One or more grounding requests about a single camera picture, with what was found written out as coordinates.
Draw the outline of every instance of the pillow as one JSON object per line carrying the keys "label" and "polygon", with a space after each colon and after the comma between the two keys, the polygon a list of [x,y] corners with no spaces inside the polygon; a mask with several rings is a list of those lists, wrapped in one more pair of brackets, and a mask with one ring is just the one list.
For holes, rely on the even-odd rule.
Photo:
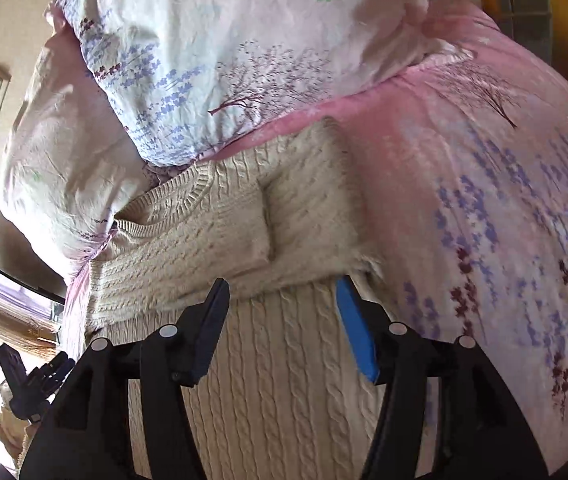
{"label": "pillow", "polygon": [[145,163],[81,58],[54,4],[46,42],[8,136],[0,210],[69,283],[106,240],[113,217],[151,187]]}
{"label": "pillow", "polygon": [[189,164],[293,110],[374,86],[440,43],[427,0],[60,0],[141,156]]}

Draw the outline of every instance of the white sweater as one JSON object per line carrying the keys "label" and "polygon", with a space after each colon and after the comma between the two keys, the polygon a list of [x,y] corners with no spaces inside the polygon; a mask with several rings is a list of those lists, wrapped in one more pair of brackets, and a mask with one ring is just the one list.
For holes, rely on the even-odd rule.
{"label": "white sweater", "polygon": [[128,205],[91,263],[89,328],[199,303],[217,277],[241,300],[355,270],[379,274],[338,129],[327,118],[196,164]]}
{"label": "white sweater", "polygon": [[[327,278],[231,300],[208,375],[182,388],[209,480],[361,475],[384,386],[357,370],[334,286]],[[147,313],[99,335],[114,344],[137,341],[178,317],[176,310]],[[129,392],[135,470],[150,478],[138,381]]]}

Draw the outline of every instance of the pink duvet cover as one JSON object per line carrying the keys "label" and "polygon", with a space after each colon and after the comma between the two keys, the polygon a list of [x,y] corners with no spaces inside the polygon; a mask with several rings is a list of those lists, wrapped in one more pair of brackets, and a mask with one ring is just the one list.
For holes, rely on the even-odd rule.
{"label": "pink duvet cover", "polygon": [[[425,30],[473,59],[432,58],[215,158],[337,118],[386,259],[390,309],[430,338],[473,335],[553,472],[568,459],[568,83],[472,4],[431,9]],[[70,301],[65,330],[78,310]]]}

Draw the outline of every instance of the blue gripper pad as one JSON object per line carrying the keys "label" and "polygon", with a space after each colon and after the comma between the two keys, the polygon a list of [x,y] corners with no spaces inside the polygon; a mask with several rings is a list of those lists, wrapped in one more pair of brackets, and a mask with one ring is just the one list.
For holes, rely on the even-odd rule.
{"label": "blue gripper pad", "polygon": [[366,327],[357,303],[361,301],[356,290],[352,290],[349,281],[341,278],[337,281],[337,308],[341,316],[350,347],[359,370],[373,384],[379,377],[379,365],[375,356],[375,342]]}

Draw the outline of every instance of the floral pillowcase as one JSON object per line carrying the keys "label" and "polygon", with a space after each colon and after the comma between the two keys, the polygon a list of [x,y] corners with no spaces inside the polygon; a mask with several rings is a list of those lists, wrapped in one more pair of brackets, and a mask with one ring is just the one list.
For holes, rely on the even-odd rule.
{"label": "floral pillowcase", "polygon": [[441,43],[427,0],[59,0],[142,158],[184,166]]}

